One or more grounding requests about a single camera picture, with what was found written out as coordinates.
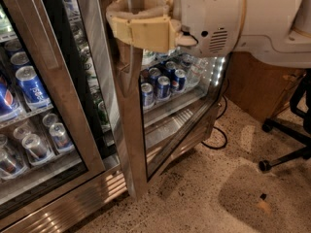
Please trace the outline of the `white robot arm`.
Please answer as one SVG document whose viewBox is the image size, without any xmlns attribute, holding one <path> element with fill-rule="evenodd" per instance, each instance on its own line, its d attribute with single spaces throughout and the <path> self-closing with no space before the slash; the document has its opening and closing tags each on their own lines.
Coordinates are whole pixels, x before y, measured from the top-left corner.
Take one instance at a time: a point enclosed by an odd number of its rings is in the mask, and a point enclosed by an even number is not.
<svg viewBox="0 0 311 233">
<path fill-rule="evenodd" d="M 145 0 L 138 14 L 128 1 L 110 4 L 106 18 L 115 38 L 138 49 L 196 57 L 246 51 L 265 64 L 311 64 L 310 0 Z"/>
</svg>

